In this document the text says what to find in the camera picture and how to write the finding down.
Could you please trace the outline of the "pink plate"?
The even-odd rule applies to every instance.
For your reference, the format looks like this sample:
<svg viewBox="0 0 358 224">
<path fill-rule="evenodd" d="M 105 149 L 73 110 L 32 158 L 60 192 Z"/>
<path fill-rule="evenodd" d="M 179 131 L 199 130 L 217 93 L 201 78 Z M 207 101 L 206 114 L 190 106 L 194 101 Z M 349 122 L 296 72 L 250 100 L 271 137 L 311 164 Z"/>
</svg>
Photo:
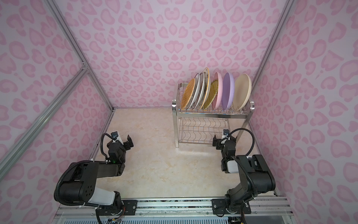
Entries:
<svg viewBox="0 0 358 224">
<path fill-rule="evenodd" d="M 223 77 L 219 72 L 214 75 L 214 81 L 217 81 L 217 93 L 212 102 L 212 108 L 218 109 L 222 103 L 222 92 L 223 92 Z"/>
</svg>

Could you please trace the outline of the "green yellow woven plate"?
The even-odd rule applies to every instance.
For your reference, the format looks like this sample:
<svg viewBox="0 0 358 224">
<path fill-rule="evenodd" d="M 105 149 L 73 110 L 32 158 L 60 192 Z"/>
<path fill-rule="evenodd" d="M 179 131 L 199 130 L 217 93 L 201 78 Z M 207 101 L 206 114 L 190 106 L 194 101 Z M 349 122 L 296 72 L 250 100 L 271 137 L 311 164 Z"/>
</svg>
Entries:
<svg viewBox="0 0 358 224">
<path fill-rule="evenodd" d="M 218 86 L 219 86 L 219 81 L 218 79 L 214 80 L 211 85 L 210 85 L 210 91 L 208 94 L 208 98 L 206 100 L 206 102 L 203 105 L 202 109 L 207 109 L 213 102 L 214 98 L 217 95 L 218 92 Z"/>
</svg>

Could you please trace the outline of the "orange woven pattern plate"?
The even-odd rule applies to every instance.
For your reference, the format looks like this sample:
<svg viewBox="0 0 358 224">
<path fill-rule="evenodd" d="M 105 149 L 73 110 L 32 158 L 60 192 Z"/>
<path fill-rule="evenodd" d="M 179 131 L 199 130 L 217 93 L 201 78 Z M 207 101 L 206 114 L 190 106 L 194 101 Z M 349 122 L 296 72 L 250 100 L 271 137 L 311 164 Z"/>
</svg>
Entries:
<svg viewBox="0 0 358 224">
<path fill-rule="evenodd" d="M 191 97 L 194 92 L 196 80 L 195 78 L 191 79 L 190 82 L 187 84 L 186 89 L 184 90 L 182 101 L 181 101 L 181 109 L 186 109 L 191 101 Z"/>
</svg>

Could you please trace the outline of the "purple plate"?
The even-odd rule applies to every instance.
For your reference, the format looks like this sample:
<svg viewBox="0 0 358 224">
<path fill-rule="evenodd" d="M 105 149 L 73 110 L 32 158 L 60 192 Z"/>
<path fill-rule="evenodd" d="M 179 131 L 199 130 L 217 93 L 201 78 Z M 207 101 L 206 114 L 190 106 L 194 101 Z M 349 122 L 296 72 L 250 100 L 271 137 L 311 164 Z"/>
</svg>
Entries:
<svg viewBox="0 0 358 224">
<path fill-rule="evenodd" d="M 228 110 L 233 102 L 235 95 L 235 81 L 231 73 L 227 72 L 223 79 L 222 108 Z"/>
</svg>

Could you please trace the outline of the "cream beige plate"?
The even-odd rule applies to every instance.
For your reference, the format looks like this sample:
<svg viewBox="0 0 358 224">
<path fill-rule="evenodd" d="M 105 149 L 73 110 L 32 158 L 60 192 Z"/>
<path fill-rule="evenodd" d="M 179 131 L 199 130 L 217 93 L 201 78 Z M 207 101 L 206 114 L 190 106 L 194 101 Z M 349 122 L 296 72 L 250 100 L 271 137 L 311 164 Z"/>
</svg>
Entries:
<svg viewBox="0 0 358 224">
<path fill-rule="evenodd" d="M 235 111 L 241 110 L 249 100 L 252 91 L 252 81 L 249 75 L 241 74 L 235 81 L 233 106 Z"/>
</svg>

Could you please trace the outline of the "white plate orange sunburst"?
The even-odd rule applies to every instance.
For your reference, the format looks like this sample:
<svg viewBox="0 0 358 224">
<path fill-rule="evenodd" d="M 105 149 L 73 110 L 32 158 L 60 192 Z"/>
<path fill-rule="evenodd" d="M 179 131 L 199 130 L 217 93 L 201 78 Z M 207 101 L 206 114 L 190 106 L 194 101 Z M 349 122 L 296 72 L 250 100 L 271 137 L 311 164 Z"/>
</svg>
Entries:
<svg viewBox="0 0 358 224">
<path fill-rule="evenodd" d="M 193 104 L 194 109 L 199 109 L 199 105 L 200 105 L 200 102 L 201 102 L 201 99 L 202 99 L 202 96 L 203 96 L 204 86 L 205 86 L 204 73 L 202 72 L 199 75 L 199 81 L 198 81 L 198 85 L 197 85 L 197 87 L 198 87 L 197 97 L 196 97 L 195 103 Z"/>
</svg>

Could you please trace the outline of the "white plate black rim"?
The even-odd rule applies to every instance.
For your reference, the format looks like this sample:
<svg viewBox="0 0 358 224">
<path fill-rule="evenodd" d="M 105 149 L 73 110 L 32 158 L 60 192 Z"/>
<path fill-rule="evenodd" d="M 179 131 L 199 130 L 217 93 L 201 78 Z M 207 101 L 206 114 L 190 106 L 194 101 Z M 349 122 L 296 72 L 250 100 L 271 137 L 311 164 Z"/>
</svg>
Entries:
<svg viewBox="0 0 358 224">
<path fill-rule="evenodd" d="M 195 103 L 195 101 L 197 99 L 197 95 L 198 95 L 197 92 L 198 92 L 199 83 L 200 83 L 200 74 L 197 73 L 195 75 L 194 79 L 195 79 L 195 86 L 194 86 L 194 91 L 193 91 L 191 100 L 190 100 L 190 102 L 188 103 L 188 106 L 187 106 L 188 109 L 191 109 L 193 107 L 193 105 L 194 105 L 194 103 Z"/>
</svg>

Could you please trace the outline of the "white star cartoon plate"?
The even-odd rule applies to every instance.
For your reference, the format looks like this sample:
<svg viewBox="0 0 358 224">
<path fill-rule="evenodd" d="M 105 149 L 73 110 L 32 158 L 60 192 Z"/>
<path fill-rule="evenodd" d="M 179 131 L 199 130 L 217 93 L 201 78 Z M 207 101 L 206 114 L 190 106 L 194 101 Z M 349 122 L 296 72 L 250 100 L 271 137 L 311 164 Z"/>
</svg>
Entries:
<svg viewBox="0 0 358 224">
<path fill-rule="evenodd" d="M 201 104 L 201 109 L 204 109 L 204 104 L 208 98 L 208 94 L 210 92 L 210 71 L 209 68 L 206 67 L 203 71 L 204 74 L 204 83 L 205 83 L 205 88 L 204 88 L 204 96 L 202 98 L 202 104 Z"/>
</svg>

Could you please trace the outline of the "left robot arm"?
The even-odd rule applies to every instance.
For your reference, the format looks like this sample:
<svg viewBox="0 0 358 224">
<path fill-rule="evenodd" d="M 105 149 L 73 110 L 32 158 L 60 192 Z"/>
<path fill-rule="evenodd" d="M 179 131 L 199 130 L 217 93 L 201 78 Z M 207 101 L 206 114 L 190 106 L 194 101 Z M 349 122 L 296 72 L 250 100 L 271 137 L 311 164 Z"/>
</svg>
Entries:
<svg viewBox="0 0 358 224">
<path fill-rule="evenodd" d="M 126 152 L 134 147 L 130 136 L 122 141 L 117 132 L 104 133 L 100 140 L 100 151 L 104 161 L 83 160 L 74 162 L 59 178 L 54 199 L 66 206 L 90 206 L 114 210 L 124 209 L 120 193 L 96 186 L 97 179 L 121 176 L 125 169 Z"/>
</svg>

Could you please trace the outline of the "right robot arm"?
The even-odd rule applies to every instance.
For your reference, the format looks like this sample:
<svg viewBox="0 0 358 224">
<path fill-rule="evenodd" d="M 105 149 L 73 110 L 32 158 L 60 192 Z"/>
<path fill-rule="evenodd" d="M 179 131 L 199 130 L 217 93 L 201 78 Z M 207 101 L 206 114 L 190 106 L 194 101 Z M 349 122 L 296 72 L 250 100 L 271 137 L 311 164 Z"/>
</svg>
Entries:
<svg viewBox="0 0 358 224">
<path fill-rule="evenodd" d="M 221 169 L 239 174 L 239 184 L 225 195 L 225 210 L 237 213 L 248 208 L 249 201 L 276 188 L 275 178 L 262 155 L 237 155 L 236 141 L 228 137 L 213 138 L 213 146 L 222 154 Z"/>
</svg>

